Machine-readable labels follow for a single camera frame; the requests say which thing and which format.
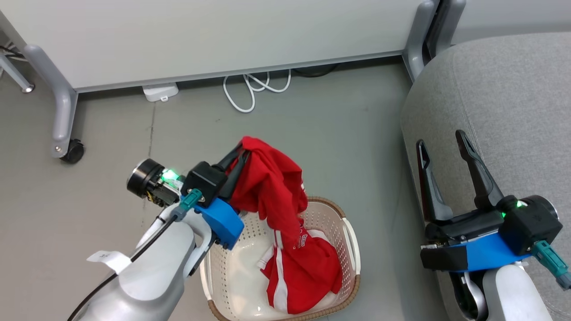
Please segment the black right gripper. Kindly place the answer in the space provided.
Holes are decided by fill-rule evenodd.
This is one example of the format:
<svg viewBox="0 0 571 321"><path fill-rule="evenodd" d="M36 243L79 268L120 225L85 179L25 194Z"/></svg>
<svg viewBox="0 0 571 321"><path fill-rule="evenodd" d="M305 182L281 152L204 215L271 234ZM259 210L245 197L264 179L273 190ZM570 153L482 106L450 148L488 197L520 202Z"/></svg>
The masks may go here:
<svg viewBox="0 0 571 321"><path fill-rule="evenodd" d="M456 130L455 138L461 157L468 165L476 193L474 203L477 209L457 217L453 215L437 184L426 143L418 140L416 152L422 207L424 218L428 222L423 247L448 247L469 242L497 232L504 222L502 213L494 210L504 198L501 189L467 134L463 130Z"/></svg>

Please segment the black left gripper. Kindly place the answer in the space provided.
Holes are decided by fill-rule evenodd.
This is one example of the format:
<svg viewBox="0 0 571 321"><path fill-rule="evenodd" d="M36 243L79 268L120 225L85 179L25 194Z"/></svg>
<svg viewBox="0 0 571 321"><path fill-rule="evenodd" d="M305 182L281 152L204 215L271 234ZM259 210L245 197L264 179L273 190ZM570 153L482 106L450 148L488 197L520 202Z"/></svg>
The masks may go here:
<svg viewBox="0 0 571 321"><path fill-rule="evenodd" d="M213 167L219 171L230 172L227 181L220 190L219 197L230 201L239 182L241 173L248 162L250 153L245 153L242 143L238 143L221 161ZM141 199L166 208L180 201L184 175L178 175L153 159L141 161L127 179L127 190Z"/></svg>

